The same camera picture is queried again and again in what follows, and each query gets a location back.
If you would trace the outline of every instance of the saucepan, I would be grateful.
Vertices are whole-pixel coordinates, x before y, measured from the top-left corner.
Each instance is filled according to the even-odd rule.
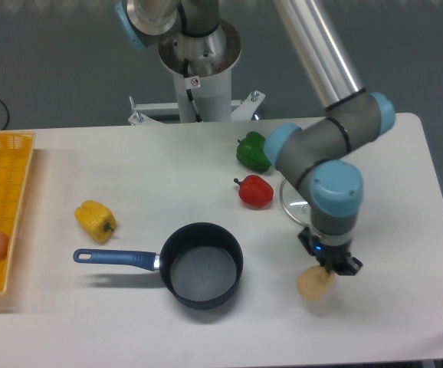
[[[174,232],[160,254],[149,251],[77,249],[78,263],[129,265],[160,271],[176,299],[187,307],[209,309],[225,303],[237,290],[244,257],[227,229],[196,222]]]

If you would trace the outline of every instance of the yellow bell pepper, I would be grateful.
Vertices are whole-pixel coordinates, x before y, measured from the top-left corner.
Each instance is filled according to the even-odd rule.
[[[107,242],[116,228],[113,213],[105,205],[92,200],[75,209],[75,218],[85,232],[100,244]]]

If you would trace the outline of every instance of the beige toy object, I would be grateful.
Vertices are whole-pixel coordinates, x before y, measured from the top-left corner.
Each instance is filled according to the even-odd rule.
[[[318,301],[332,285],[336,274],[329,274],[324,267],[308,268],[298,279],[298,293],[308,301]]]

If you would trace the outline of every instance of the metal bracket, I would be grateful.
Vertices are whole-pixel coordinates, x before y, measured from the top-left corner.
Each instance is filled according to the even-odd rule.
[[[264,101],[266,95],[258,90],[253,90],[245,100],[231,101],[231,121],[259,120],[255,116],[256,110]],[[131,116],[128,118],[130,125],[156,125],[163,124],[155,120],[155,117],[178,117],[179,107],[177,103],[144,103],[135,104],[130,96]]]

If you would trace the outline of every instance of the red bell pepper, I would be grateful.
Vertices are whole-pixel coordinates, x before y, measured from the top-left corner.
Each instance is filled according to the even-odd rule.
[[[260,176],[249,175],[242,182],[235,178],[234,182],[240,186],[238,196],[248,205],[260,209],[273,200],[273,188]]]

